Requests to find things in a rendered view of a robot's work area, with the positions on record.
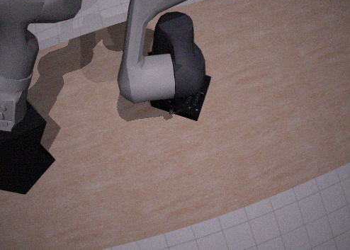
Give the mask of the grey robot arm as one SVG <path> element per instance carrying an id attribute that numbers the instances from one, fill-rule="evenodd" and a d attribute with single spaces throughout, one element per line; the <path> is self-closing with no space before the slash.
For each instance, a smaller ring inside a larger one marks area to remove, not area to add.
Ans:
<path id="1" fill-rule="evenodd" d="M 147 24 L 158 13 L 185 1 L 130 0 L 118 72 L 120 94 L 130 102 L 195 96 L 200 91 L 205 59 L 194 43 L 190 16 L 178 11 L 160 16 L 152 55 L 142 54 Z M 74 18 L 81 3 L 0 0 L 0 130 L 11 132 L 27 112 L 28 87 L 39 51 L 38 39 L 27 30 L 28 25 Z"/>

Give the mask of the black lighting desk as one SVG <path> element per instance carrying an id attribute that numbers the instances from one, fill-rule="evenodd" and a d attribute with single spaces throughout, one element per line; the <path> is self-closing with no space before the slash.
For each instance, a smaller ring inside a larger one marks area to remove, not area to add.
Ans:
<path id="1" fill-rule="evenodd" d="M 206 75 L 204 84 L 202 85 L 200 91 L 195 96 L 183 97 L 184 111 L 177 113 L 176 115 L 180 115 L 182 117 L 189 118 L 195 121 L 198 120 L 198 116 L 200 114 L 199 111 L 201 111 L 201 108 L 203 106 L 206 90 L 208 89 L 210 80 L 211 80 L 211 76 Z M 150 101 L 150 103 L 152 107 L 165 110 L 167 112 L 169 112 L 170 110 L 169 107 L 171 107 L 170 99 L 155 100 L 155 101 Z"/>

